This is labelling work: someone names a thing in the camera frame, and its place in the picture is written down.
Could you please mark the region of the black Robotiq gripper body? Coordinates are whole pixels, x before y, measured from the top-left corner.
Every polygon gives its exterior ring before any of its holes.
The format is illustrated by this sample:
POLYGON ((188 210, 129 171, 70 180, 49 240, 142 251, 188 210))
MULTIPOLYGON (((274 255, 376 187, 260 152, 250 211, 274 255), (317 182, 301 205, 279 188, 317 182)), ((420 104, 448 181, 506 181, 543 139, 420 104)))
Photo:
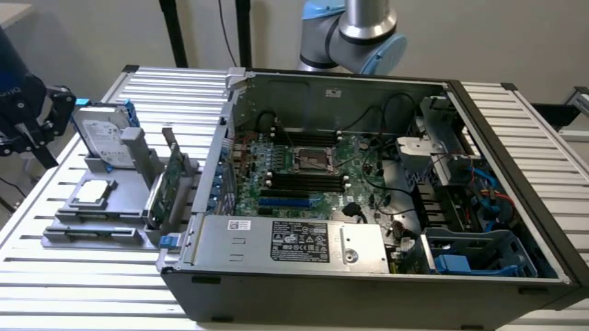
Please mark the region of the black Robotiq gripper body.
POLYGON ((1 71, 1 155, 13 149, 14 127, 35 121, 45 99, 45 85, 30 73, 23 75, 1 71))

